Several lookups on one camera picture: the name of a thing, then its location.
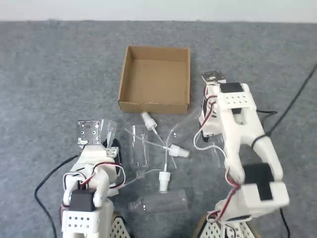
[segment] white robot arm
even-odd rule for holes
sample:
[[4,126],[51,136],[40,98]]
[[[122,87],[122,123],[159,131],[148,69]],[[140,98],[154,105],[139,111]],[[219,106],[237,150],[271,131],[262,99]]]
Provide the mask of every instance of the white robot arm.
[[114,206],[107,196],[118,193],[110,184],[119,176],[116,168],[122,168],[114,160],[119,148],[100,144],[99,121],[80,123],[78,144],[85,147],[77,163],[63,177],[63,238],[108,238]]
[[[270,138],[262,138],[253,147],[262,163],[241,164],[240,145],[253,146],[253,141],[265,133],[248,85],[226,83],[219,71],[204,73],[202,78],[207,84],[199,118],[203,139],[207,141],[212,135],[222,134],[226,154],[224,164],[239,186],[221,220],[248,221],[288,205],[287,189],[282,182],[283,170]],[[216,210],[221,211],[225,203],[226,200],[218,202]]]

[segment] gray carpet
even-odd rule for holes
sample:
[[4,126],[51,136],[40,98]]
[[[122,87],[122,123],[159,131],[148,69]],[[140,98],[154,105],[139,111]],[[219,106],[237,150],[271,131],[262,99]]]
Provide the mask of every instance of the gray carpet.
[[[219,69],[228,81],[248,83],[259,109],[286,108],[317,60],[317,25],[205,22],[19,22],[0,23],[0,237],[48,238],[52,229],[34,200],[36,185],[58,163],[79,151],[75,145],[78,119],[108,118],[119,123],[128,180],[127,135],[123,126],[141,123],[124,114],[117,92],[127,45],[190,47],[191,108],[202,100],[200,73]],[[290,205],[284,213],[294,238],[316,232],[316,90],[317,75],[272,136],[284,169]],[[153,115],[166,138],[180,115]],[[277,116],[267,121],[272,125]],[[243,160],[252,160],[249,150]],[[163,152],[151,149],[151,168],[163,166]],[[158,175],[123,188],[113,197],[115,209],[137,238],[190,237],[199,218],[223,199],[229,186],[224,169],[204,153],[176,159],[171,190],[185,189],[189,211],[184,214],[135,215],[127,203],[158,190]],[[40,191],[60,233],[62,199],[60,169]],[[284,238],[278,212],[253,220],[264,238]]]

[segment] white wall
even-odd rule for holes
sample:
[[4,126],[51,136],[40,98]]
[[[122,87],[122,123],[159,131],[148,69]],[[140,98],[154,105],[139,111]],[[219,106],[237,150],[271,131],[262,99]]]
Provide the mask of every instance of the white wall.
[[317,23],[317,0],[0,0],[0,20]]

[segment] cardboard box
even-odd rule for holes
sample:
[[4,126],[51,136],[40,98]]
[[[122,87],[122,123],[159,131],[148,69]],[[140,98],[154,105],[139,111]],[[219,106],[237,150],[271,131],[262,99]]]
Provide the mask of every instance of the cardboard box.
[[128,46],[118,96],[122,111],[185,113],[189,94],[189,49]]

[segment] clear plastic bottle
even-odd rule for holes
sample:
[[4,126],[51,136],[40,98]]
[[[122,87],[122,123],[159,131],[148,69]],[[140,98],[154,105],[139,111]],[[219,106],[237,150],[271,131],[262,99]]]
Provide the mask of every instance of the clear plastic bottle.
[[[144,125],[132,125],[130,131],[136,136],[148,140],[148,129]],[[136,178],[143,178],[150,167],[148,144],[130,135],[130,166],[136,172]]]
[[184,212],[187,211],[185,190],[141,196],[129,203],[129,210],[137,213]]

